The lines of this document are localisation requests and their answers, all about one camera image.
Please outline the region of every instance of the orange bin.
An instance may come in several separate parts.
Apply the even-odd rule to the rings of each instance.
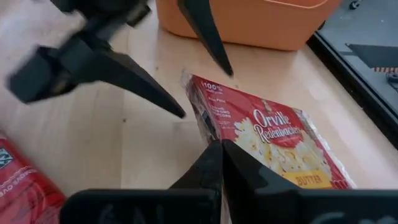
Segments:
[[[280,50],[301,49],[341,0],[210,0],[225,42]],[[160,25],[173,34],[196,37],[177,0],[156,0]]]

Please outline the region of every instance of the wooden table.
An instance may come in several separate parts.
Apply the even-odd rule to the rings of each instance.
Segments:
[[[15,99],[4,88],[6,74],[35,44],[57,45],[81,22],[48,1],[0,3],[0,128],[67,195],[93,187],[164,189],[191,166],[205,144],[180,84],[183,69],[305,110],[358,187],[398,187],[398,151],[308,47],[280,52],[226,44],[230,79],[197,40],[158,28],[154,12],[112,45],[153,74],[187,111],[185,119],[105,83],[32,105]]]

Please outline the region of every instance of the plastic wrapper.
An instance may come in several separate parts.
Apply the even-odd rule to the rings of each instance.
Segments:
[[[0,134],[0,223],[58,223],[65,200],[59,189]]]
[[[355,187],[302,110],[195,75],[183,85],[202,136],[230,139],[259,162],[305,189]]]

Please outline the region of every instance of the red popcorn package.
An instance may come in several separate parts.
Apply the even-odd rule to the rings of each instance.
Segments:
[[[354,183],[302,110],[185,74],[183,85],[207,140],[230,139],[299,187],[350,189]]]
[[[65,200],[59,189],[0,134],[0,223],[58,223]]]

